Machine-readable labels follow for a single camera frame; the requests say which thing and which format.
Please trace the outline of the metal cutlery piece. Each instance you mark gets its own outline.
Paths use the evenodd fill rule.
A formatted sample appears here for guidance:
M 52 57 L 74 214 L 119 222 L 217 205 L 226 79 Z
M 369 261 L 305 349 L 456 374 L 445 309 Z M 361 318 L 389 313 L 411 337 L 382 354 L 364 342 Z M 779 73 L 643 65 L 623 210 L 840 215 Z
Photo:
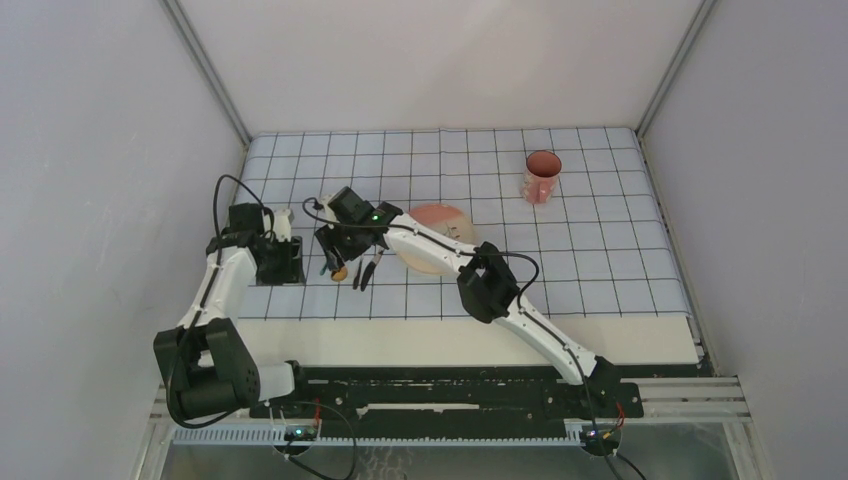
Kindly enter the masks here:
M 364 273 L 361 276 L 361 281 L 360 281 L 360 290 L 361 291 L 365 291 L 366 288 L 368 287 L 369 283 L 371 282 L 371 280 L 374 276 L 374 273 L 376 271 L 376 268 L 377 268 L 378 264 L 380 263 L 380 261 L 383 257 L 384 252 L 385 252 L 385 250 L 383 248 L 378 249 L 376 254 L 372 257 L 372 259 L 366 265 L 366 268 L 364 270 Z

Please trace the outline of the cream pink branch plate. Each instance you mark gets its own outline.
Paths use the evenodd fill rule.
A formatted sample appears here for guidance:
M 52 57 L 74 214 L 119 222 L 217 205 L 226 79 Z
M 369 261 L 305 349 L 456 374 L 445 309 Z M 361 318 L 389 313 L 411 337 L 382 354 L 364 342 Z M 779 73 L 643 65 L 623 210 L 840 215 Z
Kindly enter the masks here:
M 476 244 L 478 235 L 470 219 L 457 207 L 443 203 L 429 203 L 408 211 L 417 222 L 460 243 Z M 397 252 L 399 258 L 411 269 L 427 275 L 445 275 L 447 270 L 407 252 Z

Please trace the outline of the pink patterned mug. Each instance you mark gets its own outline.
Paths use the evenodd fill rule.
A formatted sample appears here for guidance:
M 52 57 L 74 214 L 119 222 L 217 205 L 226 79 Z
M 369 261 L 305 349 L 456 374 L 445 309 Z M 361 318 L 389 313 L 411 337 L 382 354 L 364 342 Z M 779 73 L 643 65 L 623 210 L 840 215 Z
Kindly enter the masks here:
M 556 186 L 562 170 L 561 159 L 548 150 L 530 153 L 525 161 L 525 171 L 521 193 L 530 204 L 546 203 Z

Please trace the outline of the white checked tablecloth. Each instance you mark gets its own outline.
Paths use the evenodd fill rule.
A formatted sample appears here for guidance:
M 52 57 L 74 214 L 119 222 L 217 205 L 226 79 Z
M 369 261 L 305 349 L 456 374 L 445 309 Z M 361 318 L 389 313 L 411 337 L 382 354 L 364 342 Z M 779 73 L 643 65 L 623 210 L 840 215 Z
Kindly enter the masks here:
M 548 316 L 691 311 L 634 133 L 595 127 L 258 136 L 236 199 L 292 210 L 306 280 L 250 289 L 243 317 L 464 315 L 451 277 L 392 251 L 365 292 L 331 280 L 301 205 L 345 187 L 442 234 L 496 245 Z

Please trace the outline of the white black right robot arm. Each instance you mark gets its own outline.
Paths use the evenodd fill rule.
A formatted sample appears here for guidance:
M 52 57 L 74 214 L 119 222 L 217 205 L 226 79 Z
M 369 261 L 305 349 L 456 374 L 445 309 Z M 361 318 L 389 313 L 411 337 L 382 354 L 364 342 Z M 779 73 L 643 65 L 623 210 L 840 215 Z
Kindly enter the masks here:
M 320 223 L 315 233 L 327 266 L 338 271 L 373 247 L 406 253 L 454 275 L 466 313 L 495 323 L 546 359 L 561 378 L 578 388 L 579 406 L 605 415 L 618 400 L 622 375 L 604 358 L 573 341 L 526 296 L 508 264 L 513 253 L 484 242 L 479 246 L 445 236 L 397 206 L 373 206 L 344 187 L 324 200 L 309 197 L 303 211 Z

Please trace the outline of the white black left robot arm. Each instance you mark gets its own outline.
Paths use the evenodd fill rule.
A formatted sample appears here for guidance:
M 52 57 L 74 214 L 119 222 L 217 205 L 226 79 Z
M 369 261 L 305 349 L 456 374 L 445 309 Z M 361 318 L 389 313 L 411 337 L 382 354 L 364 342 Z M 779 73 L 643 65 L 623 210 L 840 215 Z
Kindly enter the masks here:
M 166 407 L 181 427 L 205 428 L 272 399 L 290 417 L 310 409 L 313 392 L 300 382 L 299 363 L 258 365 L 235 325 L 253 282 L 304 282 L 303 242 L 291 232 L 292 217 L 288 208 L 230 206 L 228 225 L 206 248 L 207 268 L 189 310 L 156 334 Z

